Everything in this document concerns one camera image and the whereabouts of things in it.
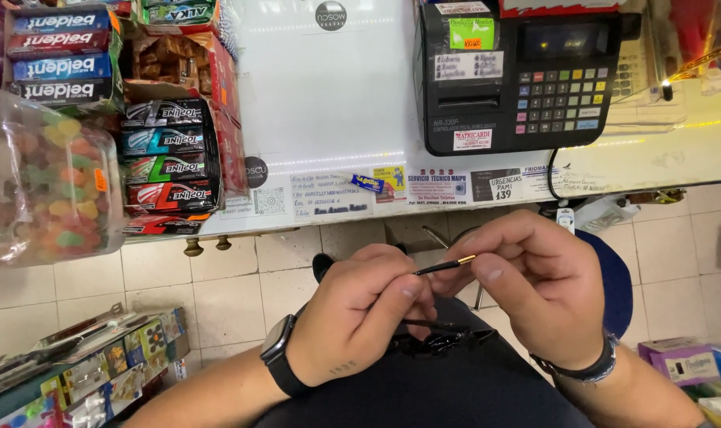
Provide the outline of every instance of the button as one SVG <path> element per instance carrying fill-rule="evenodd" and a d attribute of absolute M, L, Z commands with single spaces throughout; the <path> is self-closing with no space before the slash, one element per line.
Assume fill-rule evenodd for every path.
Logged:
<path fill-rule="evenodd" d="M 594 130 L 598 128 L 597 120 L 578 120 L 577 130 Z"/>
<path fill-rule="evenodd" d="M 579 118 L 596 117 L 601 115 L 601 107 L 590 107 L 579 109 Z"/>

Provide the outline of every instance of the forearm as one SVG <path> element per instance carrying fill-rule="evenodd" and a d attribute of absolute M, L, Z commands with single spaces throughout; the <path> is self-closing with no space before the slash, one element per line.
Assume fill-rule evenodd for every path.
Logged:
<path fill-rule="evenodd" d="M 556 382 L 600 428 L 696 428 L 704 422 L 688 395 L 624 346 L 617 347 L 617 364 L 603 381 Z"/>
<path fill-rule="evenodd" d="M 247 426 L 289 397 L 259 348 L 233 356 L 180 382 L 142 407 L 126 428 Z"/>

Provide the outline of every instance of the display screen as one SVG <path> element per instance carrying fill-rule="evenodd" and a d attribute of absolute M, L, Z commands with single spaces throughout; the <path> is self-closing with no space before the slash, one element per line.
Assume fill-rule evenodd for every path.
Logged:
<path fill-rule="evenodd" d="M 565 24 L 523 28 L 524 60 L 605 55 L 608 24 Z"/>

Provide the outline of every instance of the orange price tag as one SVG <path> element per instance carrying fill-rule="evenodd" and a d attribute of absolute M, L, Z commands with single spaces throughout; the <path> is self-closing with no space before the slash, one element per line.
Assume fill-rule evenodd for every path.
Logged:
<path fill-rule="evenodd" d="M 482 49 L 482 39 L 464 39 L 464 49 Z"/>
<path fill-rule="evenodd" d="M 93 177 L 96 179 L 96 190 L 99 190 L 99 192 L 106 192 L 107 179 L 104 178 L 104 173 L 101 169 L 97 168 L 93 170 Z"/>
<path fill-rule="evenodd" d="M 210 214 L 202 214 L 201 216 L 189 216 L 188 220 L 207 220 L 210 218 Z"/>

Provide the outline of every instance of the hand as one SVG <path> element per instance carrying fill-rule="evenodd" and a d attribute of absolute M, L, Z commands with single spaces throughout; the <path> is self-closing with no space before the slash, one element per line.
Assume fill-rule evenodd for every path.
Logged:
<path fill-rule="evenodd" d="M 336 262 L 300 315 L 287 345 L 294 374 L 308 386 L 360 373 L 387 350 L 403 318 L 435 319 L 434 297 L 413 259 L 370 245 Z M 420 339 L 428 329 L 411 332 Z"/>
<path fill-rule="evenodd" d="M 476 278 L 511 320 L 529 352 L 569 370 L 603 350 L 604 294 L 593 248 L 526 210 L 489 222 L 448 250 L 445 260 L 477 258 L 434 273 L 432 289 L 455 296 Z"/>

